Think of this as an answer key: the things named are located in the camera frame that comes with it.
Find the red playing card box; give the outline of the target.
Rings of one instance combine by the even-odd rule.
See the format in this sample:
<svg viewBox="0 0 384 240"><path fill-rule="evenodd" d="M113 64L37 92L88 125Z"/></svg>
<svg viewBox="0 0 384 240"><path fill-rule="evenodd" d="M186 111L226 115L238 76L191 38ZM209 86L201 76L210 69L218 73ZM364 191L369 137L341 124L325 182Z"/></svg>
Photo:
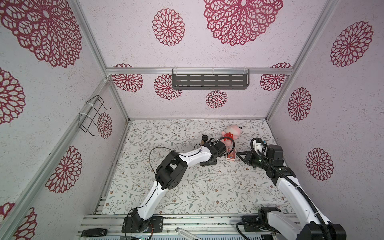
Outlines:
<svg viewBox="0 0 384 240"><path fill-rule="evenodd" d="M228 152L226 155L227 161L235 161L236 160L236 150L232 150L227 148Z"/></svg>

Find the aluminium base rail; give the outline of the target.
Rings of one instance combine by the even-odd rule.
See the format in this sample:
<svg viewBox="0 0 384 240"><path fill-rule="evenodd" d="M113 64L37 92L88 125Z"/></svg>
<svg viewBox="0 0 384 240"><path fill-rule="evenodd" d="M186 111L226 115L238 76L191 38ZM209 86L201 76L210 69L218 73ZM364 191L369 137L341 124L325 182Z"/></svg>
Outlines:
<svg viewBox="0 0 384 240"><path fill-rule="evenodd" d="M105 229L108 236L149 236L153 231L154 240L158 236L176 236L176 228L184 229L195 236L213 239L214 236L229 238L241 236L236 229L236 223L251 223L256 221L256 214L209 214L209 215L154 215L151 225L143 232L131 230L131 224L126 227L125 215L86 215L84 216L77 236L90 229Z"/></svg>

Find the spice jar with black lid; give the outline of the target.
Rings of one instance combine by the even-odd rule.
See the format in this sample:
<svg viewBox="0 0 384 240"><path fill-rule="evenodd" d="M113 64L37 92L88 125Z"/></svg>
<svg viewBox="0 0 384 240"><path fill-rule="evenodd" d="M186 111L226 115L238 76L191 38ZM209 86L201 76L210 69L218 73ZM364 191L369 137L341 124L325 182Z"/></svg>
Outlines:
<svg viewBox="0 0 384 240"><path fill-rule="evenodd" d="M202 136L202 140L201 140L201 143L204 144L205 142L207 142L209 140L209 137L207 135L203 135Z"/></svg>

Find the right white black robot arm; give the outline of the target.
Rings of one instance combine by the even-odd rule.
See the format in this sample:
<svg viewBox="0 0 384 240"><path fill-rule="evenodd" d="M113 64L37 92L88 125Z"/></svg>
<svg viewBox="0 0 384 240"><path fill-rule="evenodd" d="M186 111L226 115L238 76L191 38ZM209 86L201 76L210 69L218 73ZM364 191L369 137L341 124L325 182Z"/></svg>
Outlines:
<svg viewBox="0 0 384 240"><path fill-rule="evenodd" d="M258 212L258 228L275 231L287 240L345 240L347 233L339 224L333 224L302 189L296 174L284 165L283 149L267 145L259 139L251 143L251 150L236 156L246 165L266 171L273 185L283 193L299 220L296 224L281 210L263 207Z"/></svg>

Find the grey metal wall shelf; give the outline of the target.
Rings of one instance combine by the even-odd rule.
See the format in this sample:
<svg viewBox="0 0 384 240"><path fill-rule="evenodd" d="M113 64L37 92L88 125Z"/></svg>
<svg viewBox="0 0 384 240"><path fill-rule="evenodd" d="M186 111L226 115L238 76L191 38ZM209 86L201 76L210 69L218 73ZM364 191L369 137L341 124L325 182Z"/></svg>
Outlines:
<svg viewBox="0 0 384 240"><path fill-rule="evenodd" d="M172 69L174 90L246 90L250 76L243 74L179 74Z"/></svg>

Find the black device on rail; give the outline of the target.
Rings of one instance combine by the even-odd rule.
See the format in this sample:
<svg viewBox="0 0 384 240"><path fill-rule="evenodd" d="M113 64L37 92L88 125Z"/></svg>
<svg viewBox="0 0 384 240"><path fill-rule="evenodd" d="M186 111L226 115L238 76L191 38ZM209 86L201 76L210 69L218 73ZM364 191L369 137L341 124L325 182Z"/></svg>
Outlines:
<svg viewBox="0 0 384 240"><path fill-rule="evenodd" d="M104 237L108 233L107 229L102 228L94 228L94 229L87 229L83 230L81 233L82 237Z"/></svg>

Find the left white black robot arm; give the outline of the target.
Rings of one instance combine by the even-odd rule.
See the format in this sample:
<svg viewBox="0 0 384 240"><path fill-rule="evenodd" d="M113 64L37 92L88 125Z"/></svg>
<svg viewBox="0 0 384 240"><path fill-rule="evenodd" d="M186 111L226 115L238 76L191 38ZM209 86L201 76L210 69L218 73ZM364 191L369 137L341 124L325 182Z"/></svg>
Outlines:
<svg viewBox="0 0 384 240"><path fill-rule="evenodd" d="M143 203L130 210L125 217L122 233L159 233L161 218L154 218L153 215L165 194L182 181L189 167L216 165L217 158L226 154L227 147L221 141L205 142L200 148L183 154L170 151L154 171L155 181Z"/></svg>

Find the pink plush toy red dress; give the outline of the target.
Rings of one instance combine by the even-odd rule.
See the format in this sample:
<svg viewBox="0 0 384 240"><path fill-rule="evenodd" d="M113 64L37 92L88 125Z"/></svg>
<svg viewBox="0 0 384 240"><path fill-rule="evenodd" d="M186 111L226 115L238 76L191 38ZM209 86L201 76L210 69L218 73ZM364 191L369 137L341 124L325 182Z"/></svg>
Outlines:
<svg viewBox="0 0 384 240"><path fill-rule="evenodd" d="M238 127L237 125L231 125L221 132L221 137L228 137L232 140L237 140L240 137L241 132L242 128ZM222 139L221 142L223 142L226 147L230 147L233 144L229 139Z"/></svg>

